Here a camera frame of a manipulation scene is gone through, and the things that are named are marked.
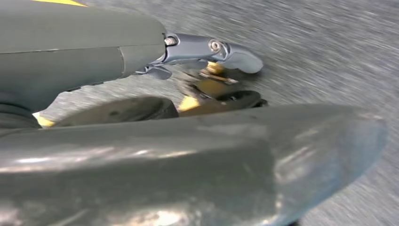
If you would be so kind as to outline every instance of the asphalt road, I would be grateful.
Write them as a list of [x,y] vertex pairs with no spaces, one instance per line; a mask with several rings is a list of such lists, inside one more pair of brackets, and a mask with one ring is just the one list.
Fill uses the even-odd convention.
[[[374,109],[389,144],[367,175],[312,210],[304,226],[399,225],[399,2],[397,0],[83,0],[152,14],[171,31],[240,43],[266,67],[250,84],[271,105],[335,103]],[[102,101],[144,94],[182,96],[173,81],[129,77],[64,93],[53,119]]]

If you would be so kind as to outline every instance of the yellow stripe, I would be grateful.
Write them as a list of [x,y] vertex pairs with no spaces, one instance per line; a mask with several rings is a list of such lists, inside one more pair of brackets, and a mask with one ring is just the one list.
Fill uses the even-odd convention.
[[71,0],[33,0],[33,1],[53,2],[53,3],[74,5],[74,6],[85,6],[85,5],[82,5],[78,2],[71,1]]
[[51,127],[52,125],[54,125],[54,122],[47,120],[44,117],[40,116],[40,113],[35,113],[35,114],[33,114],[33,116],[35,116],[39,125],[41,125],[43,127]]

